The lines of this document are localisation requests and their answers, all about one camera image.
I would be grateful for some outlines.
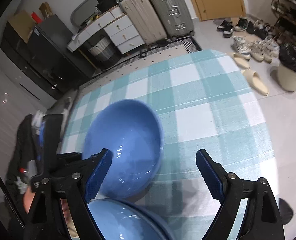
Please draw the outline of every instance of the trash can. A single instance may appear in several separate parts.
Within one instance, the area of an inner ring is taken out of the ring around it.
[[[112,67],[121,59],[121,53],[109,38],[100,37],[100,41],[88,50],[99,62],[104,69]]]
[[[277,78],[280,86],[289,92],[296,91],[296,46],[289,43],[282,45],[279,60]]]

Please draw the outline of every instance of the black cable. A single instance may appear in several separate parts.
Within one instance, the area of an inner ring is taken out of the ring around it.
[[[21,224],[23,228],[25,228],[24,220],[22,219],[21,215],[19,214],[19,211],[17,210],[15,203],[12,200],[12,197],[10,196],[2,178],[0,177],[0,189],[5,195],[5,199],[7,200],[12,212],[14,213],[15,217],[17,218],[18,222]]]

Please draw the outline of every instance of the red object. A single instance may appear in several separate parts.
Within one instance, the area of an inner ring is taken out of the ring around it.
[[[42,19],[40,19],[39,18],[39,16],[35,13],[35,12],[33,12],[32,14],[31,14],[31,17],[34,19],[34,21],[35,22],[37,22],[37,23],[41,23],[43,20]]]

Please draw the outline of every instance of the blue gripper pad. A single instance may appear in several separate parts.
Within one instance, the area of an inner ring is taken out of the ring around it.
[[[90,200],[96,197],[99,188],[106,177],[111,162],[112,152],[110,150],[106,150],[106,153],[103,155],[93,173],[89,176],[88,181],[86,182],[86,190],[84,195],[86,203],[89,203]]]
[[[227,179],[217,166],[217,163],[211,159],[205,149],[197,152],[195,162],[212,197],[222,204],[225,199]]]

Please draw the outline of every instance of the black cabinet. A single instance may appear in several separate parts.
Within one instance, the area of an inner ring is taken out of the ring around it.
[[[35,84],[55,99],[92,78],[94,67],[67,43],[72,33],[53,15],[36,25],[26,44],[7,22],[1,49]]]

